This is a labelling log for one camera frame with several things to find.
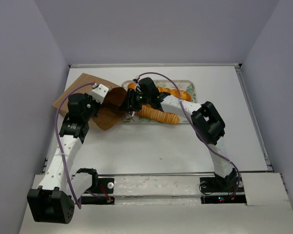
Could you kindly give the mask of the ridged orange fake bread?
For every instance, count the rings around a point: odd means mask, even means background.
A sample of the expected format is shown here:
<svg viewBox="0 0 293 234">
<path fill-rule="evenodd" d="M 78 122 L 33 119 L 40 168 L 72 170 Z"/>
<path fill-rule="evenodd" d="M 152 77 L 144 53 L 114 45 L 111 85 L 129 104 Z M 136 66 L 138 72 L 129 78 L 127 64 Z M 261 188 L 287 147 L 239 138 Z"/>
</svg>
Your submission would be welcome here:
<svg viewBox="0 0 293 234">
<path fill-rule="evenodd" d="M 143 105 L 141 110 L 137 111 L 135 115 L 166 124 L 178 124 L 180 122 L 176 114 L 156 110 L 150 105 Z"/>
</svg>

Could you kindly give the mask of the metal kitchen tongs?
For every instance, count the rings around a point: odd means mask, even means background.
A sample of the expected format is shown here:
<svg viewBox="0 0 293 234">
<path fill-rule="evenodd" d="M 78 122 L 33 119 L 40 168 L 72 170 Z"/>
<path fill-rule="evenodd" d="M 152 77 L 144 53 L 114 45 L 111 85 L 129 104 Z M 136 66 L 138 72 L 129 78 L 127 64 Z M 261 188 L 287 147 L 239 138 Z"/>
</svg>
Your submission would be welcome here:
<svg viewBox="0 0 293 234">
<path fill-rule="evenodd" d="M 126 116 L 128 121 L 132 121 L 133 117 L 135 116 L 135 111 L 128 112 Z"/>
</svg>

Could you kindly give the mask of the brown paper bag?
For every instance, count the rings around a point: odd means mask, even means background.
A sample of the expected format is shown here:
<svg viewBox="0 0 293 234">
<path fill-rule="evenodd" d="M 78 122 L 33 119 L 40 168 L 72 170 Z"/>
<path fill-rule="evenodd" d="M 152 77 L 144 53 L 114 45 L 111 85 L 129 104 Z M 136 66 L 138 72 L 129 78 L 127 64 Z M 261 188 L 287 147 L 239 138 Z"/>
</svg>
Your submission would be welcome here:
<svg viewBox="0 0 293 234">
<path fill-rule="evenodd" d="M 116 124 L 119 124 L 121 120 L 125 117 L 125 112 L 120 110 L 125 97 L 126 90 L 105 79 L 82 73 L 68 88 L 57 98 L 57 100 L 52 104 L 54 109 L 60 106 L 60 103 L 64 98 L 73 90 L 78 88 L 75 93 L 90 94 L 92 87 L 90 85 L 86 87 L 81 87 L 86 83 L 97 83 L 102 84 L 108 88 L 107 95 L 105 96 L 103 103 L 97 103 L 99 106 L 96 116 L 93 116 L 88 124 L 90 128 L 100 128 L 103 131 L 109 130 Z"/>
</svg>

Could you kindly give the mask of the long seeded fake baguette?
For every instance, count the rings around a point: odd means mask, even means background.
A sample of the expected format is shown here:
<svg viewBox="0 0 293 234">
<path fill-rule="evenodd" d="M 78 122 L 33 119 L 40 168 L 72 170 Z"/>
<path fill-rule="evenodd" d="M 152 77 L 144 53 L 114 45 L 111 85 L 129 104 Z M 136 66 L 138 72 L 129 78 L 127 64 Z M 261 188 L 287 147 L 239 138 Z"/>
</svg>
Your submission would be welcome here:
<svg viewBox="0 0 293 234">
<path fill-rule="evenodd" d="M 195 93 L 195 86 L 192 82 L 188 80 L 176 81 L 176 85 L 180 91 L 181 99 L 195 102 L 196 101 L 196 93 Z M 175 97 L 179 97 L 178 91 L 175 86 L 163 80 L 156 80 L 155 85 L 158 88 L 159 92 L 168 92 L 174 95 Z"/>
</svg>

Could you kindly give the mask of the pale crusty fake bread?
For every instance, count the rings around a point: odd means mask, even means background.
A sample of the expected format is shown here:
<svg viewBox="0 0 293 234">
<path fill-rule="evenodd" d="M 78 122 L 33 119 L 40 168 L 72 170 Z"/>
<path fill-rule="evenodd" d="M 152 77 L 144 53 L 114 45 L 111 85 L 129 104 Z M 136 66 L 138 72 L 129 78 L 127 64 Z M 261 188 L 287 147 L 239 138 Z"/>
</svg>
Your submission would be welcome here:
<svg viewBox="0 0 293 234">
<path fill-rule="evenodd" d="M 152 108 L 150 105 L 144 105 L 144 107 L 146 107 L 148 109 L 148 111 L 150 112 L 150 114 L 173 114 L 173 113 L 170 113 L 170 112 L 164 112 L 162 110 L 158 110 L 158 109 L 154 109 Z"/>
</svg>

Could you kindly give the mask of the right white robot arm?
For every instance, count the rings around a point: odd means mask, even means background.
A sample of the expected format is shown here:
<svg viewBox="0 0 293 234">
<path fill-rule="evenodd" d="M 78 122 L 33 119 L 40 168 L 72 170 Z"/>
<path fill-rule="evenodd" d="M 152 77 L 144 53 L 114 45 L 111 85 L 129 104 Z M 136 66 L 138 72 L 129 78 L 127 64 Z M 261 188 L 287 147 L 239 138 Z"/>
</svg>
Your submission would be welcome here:
<svg viewBox="0 0 293 234">
<path fill-rule="evenodd" d="M 199 139 L 209 146 L 216 188 L 220 191 L 228 190 L 233 181 L 230 177 L 232 167 L 223 139 L 225 123 L 214 105 L 209 101 L 198 104 L 182 100 L 181 93 L 176 97 L 173 91 L 159 90 L 151 78 L 143 78 L 134 85 L 134 88 L 127 89 L 120 110 L 137 112 L 147 104 L 159 110 L 161 114 L 173 113 L 188 119 Z"/>
</svg>

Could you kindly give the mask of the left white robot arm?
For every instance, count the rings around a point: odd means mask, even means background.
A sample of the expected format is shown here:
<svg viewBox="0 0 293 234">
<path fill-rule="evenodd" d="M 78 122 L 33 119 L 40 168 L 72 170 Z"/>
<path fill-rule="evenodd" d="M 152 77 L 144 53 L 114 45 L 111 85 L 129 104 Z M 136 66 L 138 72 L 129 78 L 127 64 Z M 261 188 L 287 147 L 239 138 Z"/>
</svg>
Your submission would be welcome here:
<svg viewBox="0 0 293 234">
<path fill-rule="evenodd" d="M 100 105 L 88 94 L 68 97 L 68 113 L 61 128 L 55 129 L 58 147 L 43 179 L 27 194 L 34 221 L 68 224 L 75 207 L 81 207 L 83 193 L 97 190 L 95 169 L 81 168 L 75 176 L 70 175 L 70 170 L 89 130 L 88 122 L 98 113 Z"/>
</svg>

